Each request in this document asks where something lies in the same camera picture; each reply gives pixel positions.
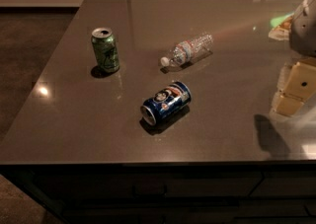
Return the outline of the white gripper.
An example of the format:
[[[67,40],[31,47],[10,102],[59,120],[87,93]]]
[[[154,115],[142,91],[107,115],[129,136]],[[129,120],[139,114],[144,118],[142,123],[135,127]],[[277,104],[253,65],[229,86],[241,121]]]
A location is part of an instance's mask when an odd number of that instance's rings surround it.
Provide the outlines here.
[[[316,0],[303,0],[294,11],[289,43],[299,54],[316,56]],[[272,101],[275,113],[293,116],[316,93],[316,59],[313,57],[281,68]]]

